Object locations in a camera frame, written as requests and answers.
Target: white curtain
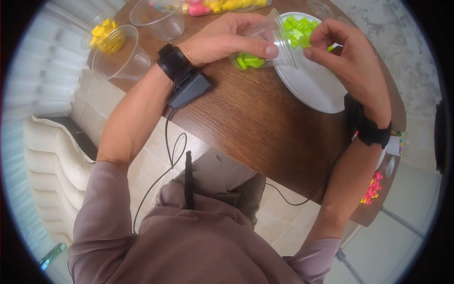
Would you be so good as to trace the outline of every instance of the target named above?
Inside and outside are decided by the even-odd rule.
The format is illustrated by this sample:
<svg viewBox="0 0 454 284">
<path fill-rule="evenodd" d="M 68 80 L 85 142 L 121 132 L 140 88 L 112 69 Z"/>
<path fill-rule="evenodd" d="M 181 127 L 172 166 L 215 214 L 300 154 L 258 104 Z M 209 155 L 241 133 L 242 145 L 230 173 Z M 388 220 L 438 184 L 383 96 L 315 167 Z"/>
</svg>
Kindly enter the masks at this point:
<svg viewBox="0 0 454 284">
<path fill-rule="evenodd" d="M 68 116 L 89 50 L 85 28 L 102 12 L 115 14 L 123 0 L 51 0 L 37 14 L 7 75 L 1 119 L 1 163 L 17 225 L 39 261 L 56 244 L 47 235 L 30 195 L 24 161 L 24 118 Z"/>
</svg>

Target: person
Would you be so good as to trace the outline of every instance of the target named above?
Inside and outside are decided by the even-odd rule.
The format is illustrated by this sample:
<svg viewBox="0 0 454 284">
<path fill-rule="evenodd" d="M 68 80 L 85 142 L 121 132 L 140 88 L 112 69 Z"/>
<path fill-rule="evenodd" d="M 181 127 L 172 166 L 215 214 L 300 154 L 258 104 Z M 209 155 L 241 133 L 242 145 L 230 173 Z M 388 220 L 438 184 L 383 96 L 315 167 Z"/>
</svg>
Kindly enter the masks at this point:
<svg viewBox="0 0 454 284">
<path fill-rule="evenodd" d="M 258 14 L 225 14 L 178 47 L 194 66 L 239 51 L 275 58 L 273 43 L 237 35 L 263 20 Z M 335 42 L 342 51 L 328 53 Z M 367 118 L 386 129 L 390 100 L 365 35 L 326 19 L 313 31 L 311 44 L 305 57 L 331 70 L 364 106 Z M 339 157 L 320 212 L 294 256 L 280 257 L 253 231 L 265 177 L 215 149 L 192 166 L 196 210 L 185 209 L 182 172 L 160 189 L 155 207 L 133 234 L 128 167 L 158 123 L 171 90 L 171 80 L 154 65 L 107 120 L 68 249 L 75 283 L 322 283 L 346 223 L 368 189 L 381 145 L 355 138 Z"/>
</svg>

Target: bag of candy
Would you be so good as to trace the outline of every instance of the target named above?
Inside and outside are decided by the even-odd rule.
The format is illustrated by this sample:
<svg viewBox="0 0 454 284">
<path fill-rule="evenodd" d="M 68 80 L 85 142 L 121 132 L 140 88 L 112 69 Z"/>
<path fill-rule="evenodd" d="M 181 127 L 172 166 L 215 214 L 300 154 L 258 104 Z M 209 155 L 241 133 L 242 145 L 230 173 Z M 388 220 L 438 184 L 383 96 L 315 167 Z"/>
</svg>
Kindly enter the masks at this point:
<svg viewBox="0 0 454 284">
<path fill-rule="evenodd" d="M 189 16 L 202 16 L 227 12 L 249 12 L 271 5 L 272 0 L 182 0 L 183 13 Z M 166 0 L 149 0 L 157 9 L 165 9 Z"/>
</svg>

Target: plastic bag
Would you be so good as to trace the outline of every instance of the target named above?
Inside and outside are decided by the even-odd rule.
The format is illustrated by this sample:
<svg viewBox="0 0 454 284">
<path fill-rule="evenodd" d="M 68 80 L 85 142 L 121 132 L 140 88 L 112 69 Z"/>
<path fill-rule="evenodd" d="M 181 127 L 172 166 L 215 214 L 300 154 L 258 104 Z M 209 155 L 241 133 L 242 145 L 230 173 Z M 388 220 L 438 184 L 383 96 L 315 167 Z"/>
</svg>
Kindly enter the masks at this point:
<svg viewBox="0 0 454 284">
<path fill-rule="evenodd" d="M 202 16 L 227 12 L 249 12 L 271 5 L 272 0 L 185 0 L 183 13 Z"/>
</svg>

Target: wooden table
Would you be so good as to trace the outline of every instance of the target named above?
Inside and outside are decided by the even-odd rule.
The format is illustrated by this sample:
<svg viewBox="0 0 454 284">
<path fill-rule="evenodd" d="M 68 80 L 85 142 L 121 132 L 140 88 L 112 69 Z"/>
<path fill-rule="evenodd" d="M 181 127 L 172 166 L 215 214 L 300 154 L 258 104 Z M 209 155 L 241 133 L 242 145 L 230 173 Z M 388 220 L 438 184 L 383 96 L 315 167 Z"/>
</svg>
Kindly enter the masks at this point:
<svg viewBox="0 0 454 284">
<path fill-rule="evenodd" d="M 116 14 L 118 25 L 130 24 L 129 13 L 137 1 L 130 0 Z M 336 16 L 348 19 L 334 4 L 328 1 L 327 4 Z M 267 15 L 272 8 L 279 13 L 299 11 L 316 16 L 303 0 L 274 0 L 270 7 L 253 12 Z M 185 16 L 185 31 L 172 44 L 187 40 L 220 16 Z M 140 44 L 156 62 L 157 51 L 166 42 L 141 27 L 138 30 Z M 404 105 L 388 69 L 380 56 L 378 58 L 390 95 L 393 129 L 403 131 L 406 126 Z M 216 87 L 178 110 L 172 122 L 305 197 L 319 188 L 312 200 L 320 204 L 334 161 L 350 144 L 344 112 L 325 114 L 304 105 L 286 88 L 274 68 L 241 72 L 224 59 L 202 70 Z M 110 81 L 125 92 L 135 84 L 120 79 Z M 385 172 L 389 158 L 386 154 L 380 172 Z M 353 221 L 363 226 L 372 223 L 390 190 L 398 164 L 399 157 L 396 157 L 394 173 L 381 180 L 379 197 L 370 205 L 360 204 L 351 217 Z"/>
</svg>

